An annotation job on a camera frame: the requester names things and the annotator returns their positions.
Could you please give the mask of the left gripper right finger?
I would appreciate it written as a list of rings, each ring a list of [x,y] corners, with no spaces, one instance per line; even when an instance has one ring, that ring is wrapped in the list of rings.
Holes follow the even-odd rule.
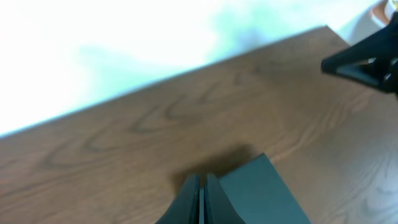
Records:
[[[234,209],[214,174],[206,176],[203,190],[204,224],[246,224]]]

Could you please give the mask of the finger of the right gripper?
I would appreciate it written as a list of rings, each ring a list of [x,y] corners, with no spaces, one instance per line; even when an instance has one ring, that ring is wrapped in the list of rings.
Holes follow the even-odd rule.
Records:
[[[322,60],[324,73],[397,93],[397,13],[383,29]]]

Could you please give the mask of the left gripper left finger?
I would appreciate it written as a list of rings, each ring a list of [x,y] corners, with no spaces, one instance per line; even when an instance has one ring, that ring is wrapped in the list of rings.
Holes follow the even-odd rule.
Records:
[[[200,176],[189,176],[166,212],[155,224],[199,224]]]

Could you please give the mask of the black cardboard gift box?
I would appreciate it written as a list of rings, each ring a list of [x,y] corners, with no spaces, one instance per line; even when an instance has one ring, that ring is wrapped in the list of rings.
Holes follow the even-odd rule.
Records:
[[[265,154],[217,178],[247,224],[309,224],[310,220]],[[204,223],[204,187],[199,222]]]

